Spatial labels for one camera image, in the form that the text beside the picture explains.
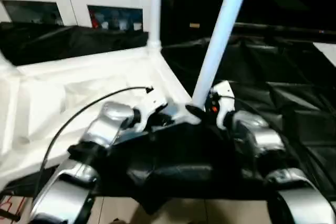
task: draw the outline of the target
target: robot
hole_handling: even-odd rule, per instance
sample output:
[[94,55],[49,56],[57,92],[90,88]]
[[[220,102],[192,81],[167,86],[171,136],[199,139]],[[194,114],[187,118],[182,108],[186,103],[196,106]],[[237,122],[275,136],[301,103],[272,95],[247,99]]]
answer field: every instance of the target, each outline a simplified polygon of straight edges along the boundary
[[280,134],[260,115],[236,111],[234,101],[229,83],[224,81],[211,89],[204,110],[175,104],[158,90],[150,91],[133,108],[106,102],[79,143],[69,147],[68,159],[35,198],[30,223],[86,223],[95,200],[92,192],[100,181],[98,160],[110,155],[121,135],[136,141],[153,124],[153,116],[165,118],[155,120],[153,132],[207,122],[221,134],[229,134],[228,141],[237,151],[256,161],[254,176],[262,179],[274,195],[268,202],[274,223],[336,223],[332,206],[294,162]]

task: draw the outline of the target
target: glass cabinet door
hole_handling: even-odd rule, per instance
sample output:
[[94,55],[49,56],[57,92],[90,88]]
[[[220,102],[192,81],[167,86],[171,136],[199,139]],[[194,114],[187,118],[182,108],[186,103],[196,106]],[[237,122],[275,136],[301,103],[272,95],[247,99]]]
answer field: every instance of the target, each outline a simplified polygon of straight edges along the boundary
[[73,11],[70,0],[0,0],[0,22],[73,26]]
[[2,1],[12,22],[63,25],[56,3],[35,1]]
[[143,30],[142,9],[88,5],[93,28],[114,31]]

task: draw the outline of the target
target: black fabric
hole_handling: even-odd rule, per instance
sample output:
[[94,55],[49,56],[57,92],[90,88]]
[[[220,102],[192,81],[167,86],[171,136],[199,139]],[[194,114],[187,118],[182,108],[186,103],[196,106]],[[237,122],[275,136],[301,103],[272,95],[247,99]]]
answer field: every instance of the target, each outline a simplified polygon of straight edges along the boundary
[[282,150],[262,153],[257,158],[257,167],[263,178],[278,169],[300,168],[298,161],[289,155],[288,152]]
[[[336,200],[334,66],[310,42],[250,34],[234,31],[215,83],[229,80],[236,97],[276,124],[309,178],[329,199]],[[147,34],[1,23],[0,38],[5,57],[24,65],[144,46]],[[166,41],[164,45],[162,55],[192,95],[208,38],[177,45]],[[148,212],[169,197],[265,199],[260,181],[241,179],[236,174],[239,168],[231,169],[239,167],[239,160],[225,136],[208,128],[203,128],[204,132],[180,129],[181,135],[175,139],[177,130],[119,144],[103,166],[103,184],[96,194],[133,197]],[[29,196],[29,188],[15,192]]]
[[87,27],[0,24],[0,50],[16,66],[146,45],[147,33],[116,34]]

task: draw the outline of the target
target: white pole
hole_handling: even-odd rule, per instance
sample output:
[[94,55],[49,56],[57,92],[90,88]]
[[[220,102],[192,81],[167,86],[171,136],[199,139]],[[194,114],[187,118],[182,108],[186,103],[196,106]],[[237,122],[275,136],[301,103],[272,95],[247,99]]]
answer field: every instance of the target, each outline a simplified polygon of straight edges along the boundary
[[160,48],[161,0],[151,0],[150,30],[147,45],[149,48]]
[[223,0],[208,50],[193,94],[192,103],[203,108],[215,79],[243,0]]

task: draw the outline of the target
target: floor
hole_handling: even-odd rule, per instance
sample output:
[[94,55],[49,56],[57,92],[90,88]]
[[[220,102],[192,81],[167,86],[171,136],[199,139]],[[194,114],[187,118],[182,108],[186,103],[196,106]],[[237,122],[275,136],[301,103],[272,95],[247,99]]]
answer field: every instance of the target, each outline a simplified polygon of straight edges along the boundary
[[[5,201],[12,203],[11,211],[15,212],[22,198],[12,197]],[[19,224],[27,223],[30,204],[31,200],[25,199],[20,207],[22,219]],[[96,199],[88,223],[109,224],[116,218],[134,224],[271,223],[263,201],[172,199],[154,216],[148,216],[135,200],[110,197]],[[11,224],[11,221],[2,219],[0,224]]]

